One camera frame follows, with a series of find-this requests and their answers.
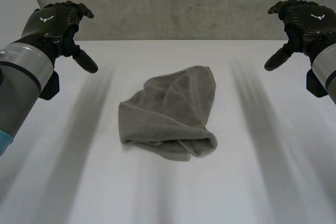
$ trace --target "fingertip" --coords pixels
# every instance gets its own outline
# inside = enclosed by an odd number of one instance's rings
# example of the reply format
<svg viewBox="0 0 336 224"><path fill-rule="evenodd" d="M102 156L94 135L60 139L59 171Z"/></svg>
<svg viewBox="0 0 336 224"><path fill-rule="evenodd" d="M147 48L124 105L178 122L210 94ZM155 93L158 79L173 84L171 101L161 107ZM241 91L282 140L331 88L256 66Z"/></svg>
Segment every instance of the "fingertip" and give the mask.
<svg viewBox="0 0 336 224"><path fill-rule="evenodd" d="M86 15L88 18L94 18L94 14L92 13L92 11L90 11L89 13L88 13L88 15Z"/></svg>

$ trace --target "blue cuff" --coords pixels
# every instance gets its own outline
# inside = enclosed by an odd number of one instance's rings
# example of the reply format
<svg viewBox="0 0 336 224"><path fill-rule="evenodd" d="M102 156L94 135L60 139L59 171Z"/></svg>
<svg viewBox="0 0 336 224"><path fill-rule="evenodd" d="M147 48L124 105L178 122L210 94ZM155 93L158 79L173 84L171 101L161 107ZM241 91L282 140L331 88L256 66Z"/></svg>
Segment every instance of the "blue cuff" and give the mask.
<svg viewBox="0 0 336 224"><path fill-rule="evenodd" d="M0 156L4 154L7 147L13 142L14 138L7 132L0 130Z"/></svg>

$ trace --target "silver cylindrical joint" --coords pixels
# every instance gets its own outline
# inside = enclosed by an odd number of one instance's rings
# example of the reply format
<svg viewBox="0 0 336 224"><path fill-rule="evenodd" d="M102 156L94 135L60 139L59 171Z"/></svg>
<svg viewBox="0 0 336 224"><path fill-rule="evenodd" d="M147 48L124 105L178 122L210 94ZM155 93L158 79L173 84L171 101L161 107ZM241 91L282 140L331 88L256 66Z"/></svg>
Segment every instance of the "silver cylindrical joint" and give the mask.
<svg viewBox="0 0 336 224"><path fill-rule="evenodd" d="M311 68L320 83L328 90L328 85L336 71L336 44L320 52Z"/></svg>
<svg viewBox="0 0 336 224"><path fill-rule="evenodd" d="M39 49L24 43L12 43L0 51L0 65L18 66L39 82L40 92L50 79L54 67L50 59Z"/></svg>

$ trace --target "robotic thumb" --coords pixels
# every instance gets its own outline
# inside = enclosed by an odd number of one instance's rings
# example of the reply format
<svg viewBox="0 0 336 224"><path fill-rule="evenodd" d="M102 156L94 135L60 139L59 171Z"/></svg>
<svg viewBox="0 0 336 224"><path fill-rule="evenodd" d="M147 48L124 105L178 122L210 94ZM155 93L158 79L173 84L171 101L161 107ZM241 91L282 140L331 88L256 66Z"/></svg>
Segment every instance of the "robotic thumb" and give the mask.
<svg viewBox="0 0 336 224"><path fill-rule="evenodd" d="M76 54L72 55L72 58L82 67L82 69L88 71L89 73L95 73L98 71L97 64L90 56L87 55L85 51L78 51Z"/></svg>

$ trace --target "black band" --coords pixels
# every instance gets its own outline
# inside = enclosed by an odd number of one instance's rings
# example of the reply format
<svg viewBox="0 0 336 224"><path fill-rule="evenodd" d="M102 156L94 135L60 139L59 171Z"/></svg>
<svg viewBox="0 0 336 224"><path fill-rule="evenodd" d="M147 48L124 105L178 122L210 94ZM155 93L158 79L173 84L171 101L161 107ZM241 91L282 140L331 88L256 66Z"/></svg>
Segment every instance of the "black band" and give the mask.
<svg viewBox="0 0 336 224"><path fill-rule="evenodd" d="M37 88L38 88L38 91L39 93L41 94L42 92L42 88L41 88L41 83L38 81L38 79L35 77L35 75L33 75L31 72L29 72L27 69L19 66L19 65L16 65L12 62L7 62L7 61L0 61L0 66L8 66L8 67L11 67L11 68L15 68L16 70L19 70L20 72L24 73L26 76L28 76L29 78L32 79L33 82L35 82Z"/></svg>
<svg viewBox="0 0 336 224"><path fill-rule="evenodd" d="M4 74L2 73L1 68L0 68L0 86L3 82L4 82Z"/></svg>
<svg viewBox="0 0 336 224"><path fill-rule="evenodd" d="M331 73L331 75L329 75L329 77L327 78L327 80L326 80L326 84L324 85L325 90L328 90L328 86L329 86L329 84L331 83L331 81L332 81L335 77L336 77L336 70L335 70L333 73Z"/></svg>

